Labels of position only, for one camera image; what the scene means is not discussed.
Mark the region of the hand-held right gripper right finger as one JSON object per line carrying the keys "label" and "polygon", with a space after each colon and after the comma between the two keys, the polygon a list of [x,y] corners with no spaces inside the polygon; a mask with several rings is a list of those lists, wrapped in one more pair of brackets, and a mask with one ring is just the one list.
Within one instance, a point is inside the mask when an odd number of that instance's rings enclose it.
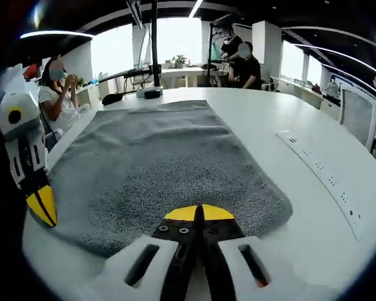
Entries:
{"label": "hand-held right gripper right finger", "polygon": [[201,205],[203,264],[213,300],[303,300],[290,264],[255,236],[244,236],[225,209]]}

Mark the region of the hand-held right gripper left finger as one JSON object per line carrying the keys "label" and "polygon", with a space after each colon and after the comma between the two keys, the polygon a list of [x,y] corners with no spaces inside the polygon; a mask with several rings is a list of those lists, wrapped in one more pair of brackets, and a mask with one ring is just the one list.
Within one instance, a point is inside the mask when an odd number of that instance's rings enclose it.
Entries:
{"label": "hand-held right gripper left finger", "polygon": [[166,214],[152,236],[141,236],[105,261],[78,288],[79,300],[184,300],[195,260],[200,206]]}

